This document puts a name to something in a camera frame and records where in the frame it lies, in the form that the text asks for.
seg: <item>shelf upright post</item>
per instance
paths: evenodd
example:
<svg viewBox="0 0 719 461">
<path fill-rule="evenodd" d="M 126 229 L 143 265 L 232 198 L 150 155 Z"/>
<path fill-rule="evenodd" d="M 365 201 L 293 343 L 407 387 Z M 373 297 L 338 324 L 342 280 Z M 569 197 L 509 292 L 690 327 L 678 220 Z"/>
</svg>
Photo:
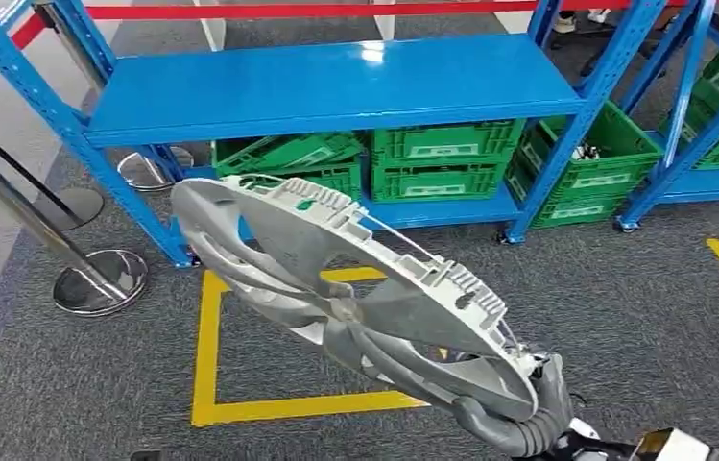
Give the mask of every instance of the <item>shelf upright post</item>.
<svg viewBox="0 0 719 461">
<path fill-rule="evenodd" d="M 539 0 L 538 5 L 532 13 L 532 19 L 529 21 L 528 34 L 532 40 L 540 48 L 545 48 L 545 42 L 551 34 L 551 26 L 554 24 L 557 14 L 560 13 L 560 7 L 563 5 L 561 0 Z"/>
<path fill-rule="evenodd" d="M 692 168 L 696 161 L 718 142 L 719 139 L 719 113 L 709 122 L 698 137 L 692 140 L 686 148 L 673 160 L 673 163 L 663 171 L 656 174 L 651 183 L 638 194 L 631 196 L 630 206 L 624 213 L 616 218 L 616 222 L 625 231 L 638 228 L 638 220 L 647 214 L 656 205 L 659 197 L 667 193 L 667 189 L 683 173 Z"/>
<path fill-rule="evenodd" d="M 679 79 L 679 90 L 673 99 L 673 111 L 670 114 L 670 122 L 667 126 L 667 142 L 664 146 L 664 156 L 654 167 L 661 172 L 673 162 L 676 156 L 676 149 L 679 146 L 679 138 L 682 136 L 684 118 L 687 114 L 692 86 L 695 83 L 695 76 L 698 74 L 698 64 L 704 51 L 704 42 L 707 41 L 709 21 L 715 11 L 715 0 L 702 0 L 700 8 L 696 10 L 698 17 L 693 28 L 692 39 L 684 56 L 684 68 L 682 77 Z"/>
<path fill-rule="evenodd" d="M 619 103 L 619 107 L 625 113 L 630 114 L 634 111 L 644 92 L 653 83 L 673 54 L 692 36 L 699 2 L 700 0 L 690 0 L 690 3 L 679 12 L 679 16 L 659 41 L 656 51 L 635 76 L 634 81 L 631 83 L 631 89 L 625 92 Z"/>
<path fill-rule="evenodd" d="M 578 88 L 580 96 L 587 100 L 586 103 L 579 113 L 568 117 L 565 129 L 551 150 L 545 167 L 539 172 L 526 200 L 521 204 L 522 212 L 506 230 L 509 242 L 519 243 L 525 239 L 526 230 L 568 164 L 571 153 L 585 137 L 666 3 L 666 0 L 633 2 L 625 12 L 593 73 Z"/>
<path fill-rule="evenodd" d="M 116 172 L 105 153 L 90 145 L 84 136 L 84 116 L 65 104 L 45 82 L 0 27 L 0 73 L 45 120 L 62 143 L 82 162 L 94 178 L 113 196 L 178 266 L 191 259 L 179 241 Z"/>
</svg>

